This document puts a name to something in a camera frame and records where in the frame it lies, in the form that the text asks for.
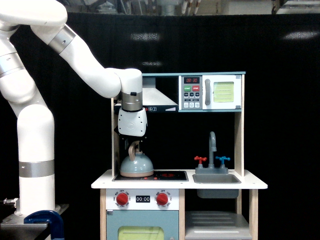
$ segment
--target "white countertop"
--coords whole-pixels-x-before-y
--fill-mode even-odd
[[[195,183],[192,177],[194,169],[182,169],[186,171],[188,181],[112,181],[112,170],[107,170],[101,177],[91,184],[93,189],[267,189],[268,185],[244,170],[244,176],[240,176],[234,169],[229,169],[228,174],[235,175],[241,183]]]

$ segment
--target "stovetop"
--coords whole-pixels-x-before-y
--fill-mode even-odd
[[[147,177],[126,177],[118,174],[113,182],[188,182],[185,171],[154,171],[153,175]]]

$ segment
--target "red faucet handle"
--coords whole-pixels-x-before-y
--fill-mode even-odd
[[[202,164],[202,162],[207,161],[207,158],[206,157],[195,156],[194,160],[195,161],[199,160],[199,164]]]

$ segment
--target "lower shelf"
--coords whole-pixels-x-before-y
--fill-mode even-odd
[[[185,240],[251,240],[241,214],[226,211],[186,211]]]

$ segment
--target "toy microwave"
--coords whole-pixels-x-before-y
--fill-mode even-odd
[[[179,110],[241,110],[244,74],[179,76]]]

